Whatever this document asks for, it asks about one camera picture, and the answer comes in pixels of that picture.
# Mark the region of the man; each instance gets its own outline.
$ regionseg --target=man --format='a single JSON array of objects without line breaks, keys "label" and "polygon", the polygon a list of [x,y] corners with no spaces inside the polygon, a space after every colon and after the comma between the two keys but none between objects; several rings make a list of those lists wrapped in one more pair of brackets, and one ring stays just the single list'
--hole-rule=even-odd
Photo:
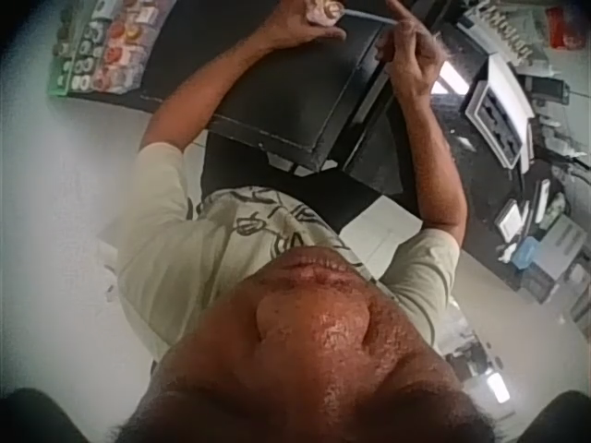
[{"label": "man", "polygon": [[235,82],[271,51],[345,37],[309,25],[305,0],[281,0],[163,104],[142,141],[119,281],[127,318],[159,364],[118,441],[494,440],[431,349],[467,213],[429,104],[444,52],[397,0],[388,5],[401,23],[379,57],[408,126],[421,232],[374,281],[341,226],[277,190],[204,186],[198,219],[186,220],[182,152]]}]

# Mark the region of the white t-shirt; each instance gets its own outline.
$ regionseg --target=white t-shirt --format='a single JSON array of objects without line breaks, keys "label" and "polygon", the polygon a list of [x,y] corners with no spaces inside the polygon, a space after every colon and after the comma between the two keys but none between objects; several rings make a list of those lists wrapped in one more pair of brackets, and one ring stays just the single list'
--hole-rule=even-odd
[{"label": "white t-shirt", "polygon": [[448,233],[421,231],[398,247],[375,281],[313,210],[272,189],[218,191],[199,205],[198,218],[188,221],[183,154],[172,145],[144,148],[132,183],[119,246],[119,290],[129,323],[157,361],[218,297],[301,245],[341,253],[434,344],[460,254]]}]

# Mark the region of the white floor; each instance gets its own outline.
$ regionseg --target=white floor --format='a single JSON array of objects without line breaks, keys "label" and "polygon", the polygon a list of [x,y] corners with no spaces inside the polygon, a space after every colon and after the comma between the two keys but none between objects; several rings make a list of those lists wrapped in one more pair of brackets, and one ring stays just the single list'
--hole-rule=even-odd
[{"label": "white floor", "polygon": [[[54,31],[40,11],[2,67],[3,392],[45,391],[92,441],[104,441],[146,388],[151,359],[128,327],[97,255],[97,233],[118,213],[147,124],[143,113],[45,93]],[[187,152],[199,199],[203,148]],[[344,239],[380,274],[418,220],[378,201]]]}]

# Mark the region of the hand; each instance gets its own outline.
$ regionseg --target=hand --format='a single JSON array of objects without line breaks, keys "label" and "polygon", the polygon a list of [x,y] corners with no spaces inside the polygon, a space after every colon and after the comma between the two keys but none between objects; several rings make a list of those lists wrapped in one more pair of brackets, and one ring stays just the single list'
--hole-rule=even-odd
[{"label": "hand", "polygon": [[340,28],[324,28],[308,23],[306,11],[306,0],[280,0],[256,35],[271,49],[293,48],[318,38],[345,40],[346,32]]},{"label": "hand", "polygon": [[399,23],[381,36],[376,57],[388,63],[394,94],[401,104],[429,102],[447,54],[399,0],[386,0],[386,3]]}]

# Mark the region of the fluorescent light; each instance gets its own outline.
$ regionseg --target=fluorescent light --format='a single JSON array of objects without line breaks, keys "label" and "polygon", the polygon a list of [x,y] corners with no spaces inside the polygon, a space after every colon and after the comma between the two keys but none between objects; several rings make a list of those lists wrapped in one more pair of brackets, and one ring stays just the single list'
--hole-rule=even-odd
[{"label": "fluorescent light", "polygon": [[452,87],[456,94],[465,95],[470,90],[470,85],[465,82],[450,62],[445,62],[443,64],[440,75],[446,83]]},{"label": "fluorescent light", "polygon": [[501,374],[495,372],[492,376],[487,378],[487,384],[490,390],[495,394],[497,401],[501,404],[509,401],[511,395],[509,395],[509,391],[505,386],[505,382],[503,381]]},{"label": "fluorescent light", "polygon": [[443,85],[441,85],[438,81],[435,82],[435,84],[433,85],[433,89],[431,90],[431,94],[438,94],[438,95],[442,95],[442,94],[449,94],[450,92],[448,90],[446,90]]}]

